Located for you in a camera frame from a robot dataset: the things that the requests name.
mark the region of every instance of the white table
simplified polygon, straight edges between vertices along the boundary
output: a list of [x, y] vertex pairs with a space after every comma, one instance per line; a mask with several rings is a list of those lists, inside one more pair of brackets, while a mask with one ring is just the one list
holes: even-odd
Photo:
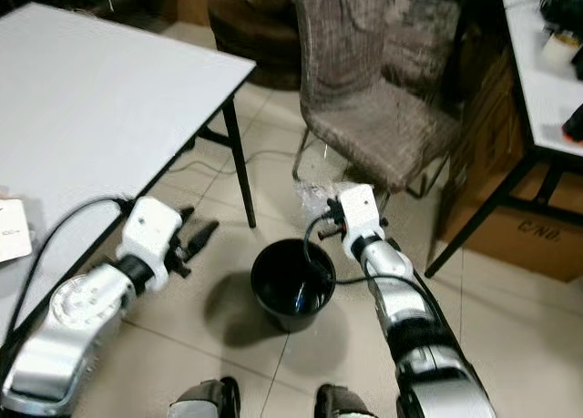
[[[582, 215], [548, 205], [562, 173], [583, 175], [583, 146], [567, 141], [561, 130], [561, 126], [583, 104], [583, 82], [576, 79], [572, 67], [554, 71], [540, 61], [540, 52], [547, 42], [548, 34], [543, 31], [545, 22], [538, 11], [539, 0], [503, 2], [517, 70], [517, 84], [524, 100], [521, 114], [528, 136], [526, 152], [476, 214], [427, 268], [427, 278], [433, 277], [499, 206], [528, 211], [583, 227]], [[537, 196], [532, 200], [514, 198], [513, 189], [539, 161], [548, 163], [549, 170]]]
[[[87, 199], [142, 194], [199, 136], [232, 147], [254, 226], [232, 102], [253, 68], [122, 25], [25, 6], [0, 19], [0, 186], [26, 197], [42, 236]], [[207, 128], [221, 109], [229, 138]], [[117, 216], [99, 206], [59, 233], [21, 320]], [[0, 344], [29, 262], [0, 265]]]

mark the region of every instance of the black metal table leg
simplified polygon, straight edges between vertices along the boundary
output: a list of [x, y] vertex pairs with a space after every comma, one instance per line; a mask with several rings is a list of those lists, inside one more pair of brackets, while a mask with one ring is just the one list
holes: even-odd
[[530, 172], [537, 160], [532, 155], [524, 156], [518, 164], [504, 178], [504, 181], [496, 188], [484, 204], [477, 210], [474, 216], [459, 230], [454, 239], [445, 247], [437, 259], [425, 271], [425, 277], [432, 278], [439, 269], [452, 257], [455, 251], [472, 235], [474, 231], [486, 220], [497, 206], [504, 202], [520, 180]]
[[245, 204], [245, 211], [247, 212], [247, 221], [249, 226], [254, 229], [257, 226], [255, 222], [255, 212], [253, 211], [253, 201], [251, 199], [251, 189], [249, 187], [249, 179], [247, 178], [247, 168], [245, 166], [245, 157], [243, 155], [243, 147], [240, 143], [239, 126], [237, 125], [237, 115], [235, 113], [235, 104], [233, 99], [227, 101], [223, 108], [222, 114], [225, 117], [225, 125], [229, 132], [230, 149], [235, 160], [235, 168], [237, 169], [237, 177], [239, 178], [240, 192], [243, 196], [243, 203]]

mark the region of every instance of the tile floor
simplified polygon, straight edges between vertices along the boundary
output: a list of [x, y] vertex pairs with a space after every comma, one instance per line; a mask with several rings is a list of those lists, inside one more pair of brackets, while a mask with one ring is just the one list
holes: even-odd
[[[207, 28], [175, 24], [165, 33], [213, 48]], [[172, 277], [159, 294], [138, 302], [99, 365], [77, 410], [79, 417], [166, 416], [192, 384], [222, 375], [238, 379], [244, 417], [312, 416], [323, 382], [349, 385], [380, 417], [394, 417], [394, 365], [364, 285], [340, 288], [307, 330], [285, 335], [263, 318], [249, 274], [257, 254], [276, 240], [301, 236], [302, 204], [292, 186], [292, 157], [302, 132], [297, 93], [245, 85], [236, 108], [248, 164], [257, 229], [247, 226], [227, 150], [200, 140], [152, 189], [201, 219], [218, 219], [209, 246], [191, 262], [187, 280]], [[221, 118], [213, 122], [224, 130]], [[342, 179], [346, 162], [322, 144], [306, 170]], [[439, 201], [391, 199], [391, 232], [424, 269]], [[100, 254], [115, 246], [115, 237]], [[337, 240], [323, 243], [340, 276], [357, 274]], [[459, 250], [435, 279], [437, 299], [475, 365], [501, 417], [583, 416], [583, 294], [579, 289]]]

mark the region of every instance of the black bucket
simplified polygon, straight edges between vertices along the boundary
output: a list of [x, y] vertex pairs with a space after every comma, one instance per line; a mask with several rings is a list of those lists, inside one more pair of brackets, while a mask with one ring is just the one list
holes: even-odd
[[300, 331], [308, 327], [334, 292], [336, 272], [332, 261], [310, 243], [310, 257], [328, 271], [315, 269], [303, 257], [303, 240], [275, 242], [253, 263], [251, 287], [269, 320], [280, 330]]

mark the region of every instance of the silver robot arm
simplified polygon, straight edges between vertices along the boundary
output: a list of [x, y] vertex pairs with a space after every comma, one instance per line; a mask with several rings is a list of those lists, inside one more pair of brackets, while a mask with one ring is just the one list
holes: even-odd
[[178, 231], [194, 209], [178, 212], [153, 198], [136, 203], [118, 247], [118, 261], [63, 283], [40, 327], [19, 350], [2, 387], [2, 410], [24, 416], [69, 416], [100, 350], [115, 336], [134, 300], [159, 291], [169, 273], [206, 243], [211, 222], [182, 248]]
[[346, 255], [368, 276], [395, 277], [369, 280], [368, 286], [396, 366], [398, 416], [496, 416], [433, 295], [411, 261], [384, 240], [370, 186], [347, 190], [334, 202]]

